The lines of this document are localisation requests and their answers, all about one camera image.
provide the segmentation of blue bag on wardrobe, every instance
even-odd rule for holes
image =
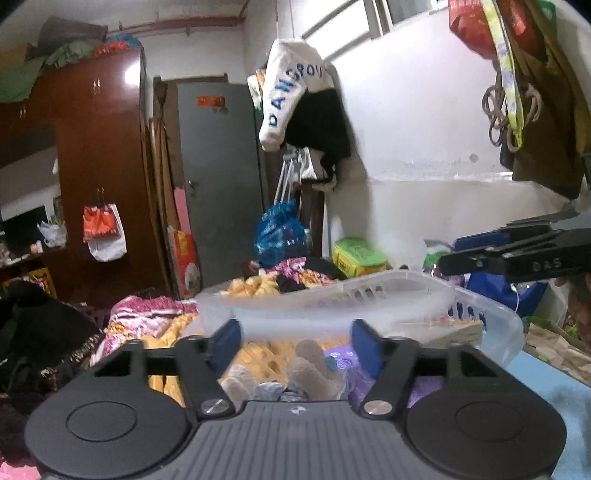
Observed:
[[[517,309],[517,315],[523,318],[534,314],[547,286],[548,284],[544,282],[529,284],[529,288],[518,286],[516,293],[511,290],[511,285],[505,281],[503,275],[476,272],[470,275],[466,288],[502,303],[511,310]]]
[[[306,231],[297,219],[295,200],[276,203],[263,214],[256,229],[255,250],[264,268],[287,258],[307,256]]]

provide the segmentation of orange bag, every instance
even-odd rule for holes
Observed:
[[[121,236],[117,228],[115,214],[109,205],[84,207],[83,218],[84,243],[88,243],[91,238],[119,238]]]
[[[519,47],[532,56],[540,50],[540,40],[533,19],[523,0],[496,0],[507,30],[513,33]],[[480,0],[449,0],[449,29],[470,50],[487,60],[496,59],[495,45]]]

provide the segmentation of hand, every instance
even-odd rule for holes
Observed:
[[[585,276],[585,281],[587,288],[591,291],[591,274]],[[556,286],[561,287],[567,282],[568,280],[566,278],[557,278]],[[569,292],[569,313],[577,324],[577,332],[581,340],[586,345],[591,346],[591,305],[583,303],[573,292],[572,288]]]

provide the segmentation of red sticker on door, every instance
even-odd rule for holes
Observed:
[[[197,97],[197,106],[199,108],[224,108],[226,106],[226,98],[210,95]]]

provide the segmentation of white plastic basket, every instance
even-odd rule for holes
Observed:
[[[385,334],[405,322],[441,318],[480,319],[486,326],[483,353],[507,365],[523,348],[521,319],[512,310],[452,284],[411,271],[385,271],[333,285],[271,297],[198,297],[200,321],[183,336],[211,335],[236,318],[246,341],[348,338],[351,323],[364,319]]]

